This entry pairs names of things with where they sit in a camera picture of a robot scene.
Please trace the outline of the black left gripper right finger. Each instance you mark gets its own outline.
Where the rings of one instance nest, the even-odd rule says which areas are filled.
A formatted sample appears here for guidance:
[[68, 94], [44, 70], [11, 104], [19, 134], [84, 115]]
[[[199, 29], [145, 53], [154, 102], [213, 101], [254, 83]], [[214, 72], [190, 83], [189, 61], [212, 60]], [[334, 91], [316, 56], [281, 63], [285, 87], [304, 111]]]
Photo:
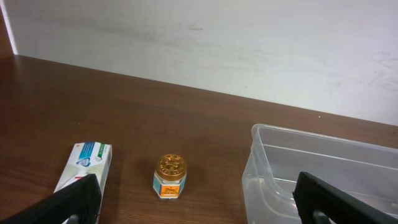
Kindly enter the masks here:
[[302, 224], [397, 224], [397, 219], [308, 172], [298, 175], [294, 200]]

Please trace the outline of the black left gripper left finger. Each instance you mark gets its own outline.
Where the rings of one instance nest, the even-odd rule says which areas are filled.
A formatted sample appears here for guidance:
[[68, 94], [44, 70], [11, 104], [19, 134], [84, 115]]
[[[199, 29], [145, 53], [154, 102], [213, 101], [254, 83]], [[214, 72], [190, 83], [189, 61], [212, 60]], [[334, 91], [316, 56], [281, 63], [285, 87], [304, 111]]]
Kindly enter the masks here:
[[1, 223], [63, 223], [76, 215], [78, 223], [96, 223], [102, 194], [98, 179], [88, 174]]

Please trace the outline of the white Panadol medicine box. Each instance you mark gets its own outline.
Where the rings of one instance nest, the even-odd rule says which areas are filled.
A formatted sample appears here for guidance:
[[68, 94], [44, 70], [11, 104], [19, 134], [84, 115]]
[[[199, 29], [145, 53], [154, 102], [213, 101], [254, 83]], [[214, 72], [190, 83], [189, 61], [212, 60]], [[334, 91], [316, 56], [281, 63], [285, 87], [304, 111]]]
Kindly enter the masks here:
[[[113, 147], [110, 144], [100, 142], [76, 143], [70, 153], [54, 192], [59, 191], [88, 174], [94, 174], [98, 179], [103, 200], [112, 153]], [[78, 223], [78, 218], [74, 215], [65, 220], [64, 223]]]

